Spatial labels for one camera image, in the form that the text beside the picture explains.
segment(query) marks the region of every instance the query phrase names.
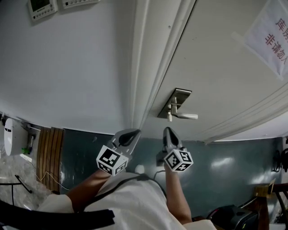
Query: white appliance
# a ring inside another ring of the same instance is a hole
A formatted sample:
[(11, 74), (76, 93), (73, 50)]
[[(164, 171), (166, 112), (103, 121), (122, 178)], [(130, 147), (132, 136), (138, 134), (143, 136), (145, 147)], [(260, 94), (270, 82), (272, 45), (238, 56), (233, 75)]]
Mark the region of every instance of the white appliance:
[(101, 0), (62, 0), (63, 8), (67, 9), (74, 6), (98, 3)]
[(4, 145), (8, 156), (19, 155), (27, 148), (28, 132), (19, 121), (8, 118), (4, 129)]
[(58, 11), (56, 0), (28, 0), (28, 7), (33, 21)]

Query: paper sign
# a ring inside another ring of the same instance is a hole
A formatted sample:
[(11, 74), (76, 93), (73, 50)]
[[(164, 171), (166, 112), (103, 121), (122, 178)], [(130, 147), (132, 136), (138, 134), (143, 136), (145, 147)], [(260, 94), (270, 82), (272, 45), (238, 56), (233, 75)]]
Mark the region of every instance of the paper sign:
[(281, 79), (288, 73), (288, 8), (269, 0), (244, 37), (244, 43)]

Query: white shirt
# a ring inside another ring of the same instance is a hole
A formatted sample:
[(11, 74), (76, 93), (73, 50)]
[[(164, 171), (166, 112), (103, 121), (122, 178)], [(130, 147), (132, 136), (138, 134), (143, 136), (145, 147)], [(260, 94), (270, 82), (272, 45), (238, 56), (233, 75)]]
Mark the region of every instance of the white shirt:
[[(97, 195), (114, 188), (120, 181), (135, 177), (133, 173), (121, 172), (111, 177)], [(114, 225), (104, 230), (215, 230), (209, 220), (182, 225), (168, 210), (166, 197), (159, 185), (151, 180), (131, 180), (113, 193), (88, 205), (85, 212), (112, 210)], [(42, 212), (73, 213), (72, 202), (66, 195), (50, 195), (38, 208)]]

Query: white door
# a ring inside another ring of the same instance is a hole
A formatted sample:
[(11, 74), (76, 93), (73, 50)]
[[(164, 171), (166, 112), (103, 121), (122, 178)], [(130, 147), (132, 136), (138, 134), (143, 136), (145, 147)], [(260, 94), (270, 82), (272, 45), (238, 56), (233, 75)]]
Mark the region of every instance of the white door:
[[(183, 140), (214, 141), (287, 111), (287, 80), (279, 80), (233, 34), (244, 35), (266, 0), (198, 0), (180, 39), (143, 136), (162, 138), (170, 126)], [(175, 88), (192, 90), (179, 109), (198, 120), (157, 118)]]

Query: forearm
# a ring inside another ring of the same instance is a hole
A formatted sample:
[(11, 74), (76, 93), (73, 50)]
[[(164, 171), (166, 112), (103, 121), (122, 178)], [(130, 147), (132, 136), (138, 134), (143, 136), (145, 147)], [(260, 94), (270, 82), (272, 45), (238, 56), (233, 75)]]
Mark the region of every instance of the forearm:
[(94, 198), (103, 184), (110, 178), (110, 174), (98, 170), (84, 180), (77, 187), (70, 190), (66, 195), (72, 201), (74, 212), (85, 208), (86, 204)]
[(191, 223), (191, 211), (183, 194), (178, 173), (166, 169), (167, 207), (170, 213), (181, 223)]

